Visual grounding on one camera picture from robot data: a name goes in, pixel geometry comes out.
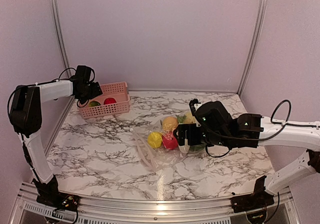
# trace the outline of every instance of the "clear plastic bag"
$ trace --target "clear plastic bag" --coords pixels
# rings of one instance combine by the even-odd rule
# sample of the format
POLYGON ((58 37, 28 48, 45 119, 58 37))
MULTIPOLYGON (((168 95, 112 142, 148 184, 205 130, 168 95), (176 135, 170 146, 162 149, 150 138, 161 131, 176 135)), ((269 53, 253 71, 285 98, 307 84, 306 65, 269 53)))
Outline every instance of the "clear plastic bag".
MULTIPOLYGON (((177 116, 163 117, 149 126, 134 128, 133 135, 140 158, 153 171, 173 166, 182 161, 186 154, 179 150, 173 131, 178 124, 195 122, 195 118, 188 111, 177 116)), ((192 147, 189 152, 197 153, 203 149, 204 145, 197 145, 192 147)))

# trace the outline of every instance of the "marble surface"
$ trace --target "marble surface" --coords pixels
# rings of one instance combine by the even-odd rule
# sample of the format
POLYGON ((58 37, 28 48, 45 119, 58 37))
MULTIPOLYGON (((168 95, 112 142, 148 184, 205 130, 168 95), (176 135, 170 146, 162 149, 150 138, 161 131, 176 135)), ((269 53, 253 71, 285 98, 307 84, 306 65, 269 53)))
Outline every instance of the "marble surface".
MULTIPOLYGON (((190 92, 130 92, 129 113, 83 120, 74 104, 49 153, 59 189, 122 199, 181 200, 253 191, 255 180, 273 173, 263 147, 233 149, 223 158, 205 152, 188 155, 153 172, 141 161, 132 127, 180 114, 198 98, 220 100, 233 117, 245 113, 238 95, 190 92)), ((226 147, 211 147, 213 154, 226 147)))

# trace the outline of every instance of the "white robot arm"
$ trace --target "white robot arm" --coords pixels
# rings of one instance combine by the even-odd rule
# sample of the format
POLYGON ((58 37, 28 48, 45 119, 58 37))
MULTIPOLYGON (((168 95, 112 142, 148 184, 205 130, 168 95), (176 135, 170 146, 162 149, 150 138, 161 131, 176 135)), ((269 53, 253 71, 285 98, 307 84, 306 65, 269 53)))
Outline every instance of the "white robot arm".
MULTIPOLYGON (((275 195, 283 188, 289 186, 293 182, 300 180, 308 175, 317 172, 317 166, 312 165, 313 155, 320 152, 320 122, 289 122, 299 126, 286 126, 283 131, 274 138, 266 141, 260 141, 259 146, 281 145, 300 147, 307 149, 298 159, 291 164, 275 172, 273 175, 268 175, 265 179, 266 192, 275 195)), ((281 126, 271 123, 269 117, 261 119, 261 126, 264 128, 260 133, 260 138, 267 138, 279 131, 281 126)))
POLYGON ((219 101, 201 104, 195 99, 190 101, 189 105, 197 123, 179 125, 173 132, 181 152, 187 153, 190 146, 198 144, 205 144, 207 154, 209 154, 208 146, 214 145, 226 146, 229 151, 233 148, 257 148, 269 145, 306 149, 291 164, 273 175, 257 179, 252 194, 233 197, 231 202, 235 212, 271 205, 274 203, 273 196, 283 188, 308 175, 320 173, 320 122, 288 121, 291 111, 290 101, 282 101, 271 118, 257 114, 243 114, 232 119, 219 101), (285 102, 288 102, 290 107, 287 120, 273 119, 279 106, 285 102))
POLYGON ((22 143, 24 156, 33 171, 33 182, 38 189, 37 202, 56 208, 76 211, 78 196, 58 191, 58 182, 46 160, 41 141, 41 104, 61 97, 75 96, 84 104, 100 94, 94 71, 87 66, 78 66, 75 75, 67 80, 17 86, 8 101, 8 116, 22 143))
MULTIPOLYGON (((72 82, 62 80, 44 85, 38 85, 40 91, 40 102, 44 103, 61 97, 68 97, 73 94, 72 82)), ((33 176, 39 182, 48 184, 53 178, 53 173, 49 168, 45 152, 43 151, 40 130, 26 137, 19 134, 19 139, 28 150, 32 162, 33 176)))

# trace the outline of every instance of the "white wall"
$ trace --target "white wall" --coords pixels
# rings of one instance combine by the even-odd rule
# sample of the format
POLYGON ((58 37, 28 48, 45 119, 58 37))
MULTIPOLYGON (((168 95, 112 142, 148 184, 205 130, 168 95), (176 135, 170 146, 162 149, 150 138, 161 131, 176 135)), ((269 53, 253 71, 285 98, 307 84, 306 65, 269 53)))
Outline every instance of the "white wall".
POLYGON ((70 65, 131 89, 236 92, 259 0, 58 0, 70 65))
MULTIPOLYGON (((249 112, 270 116, 283 99, 292 102, 291 120, 320 119, 320 0, 268 0, 247 85, 241 97, 249 112)), ((282 109, 279 118, 285 118, 282 109)), ((303 150, 268 148, 276 169, 303 150)), ((320 174, 291 185, 302 224, 320 220, 320 174)))
MULTIPOLYGON (((56 78, 63 70, 49 0, 0 0, 0 223, 8 223, 22 181, 31 176, 6 107, 20 84, 56 78)), ((43 105, 45 144, 66 99, 43 105)))

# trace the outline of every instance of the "pink basket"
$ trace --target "pink basket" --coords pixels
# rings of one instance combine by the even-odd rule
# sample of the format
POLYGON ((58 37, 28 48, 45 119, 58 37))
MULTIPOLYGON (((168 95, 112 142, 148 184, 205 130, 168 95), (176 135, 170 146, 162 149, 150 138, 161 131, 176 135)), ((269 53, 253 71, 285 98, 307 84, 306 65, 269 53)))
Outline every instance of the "pink basket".
POLYGON ((88 105, 83 108, 78 108, 83 119, 95 118, 105 115, 115 115, 126 113, 129 111, 130 96, 128 94, 128 85, 126 82, 112 83, 100 85, 103 94, 89 100, 98 101, 102 104, 106 98, 115 98, 116 103, 108 105, 99 105, 89 107, 88 105))

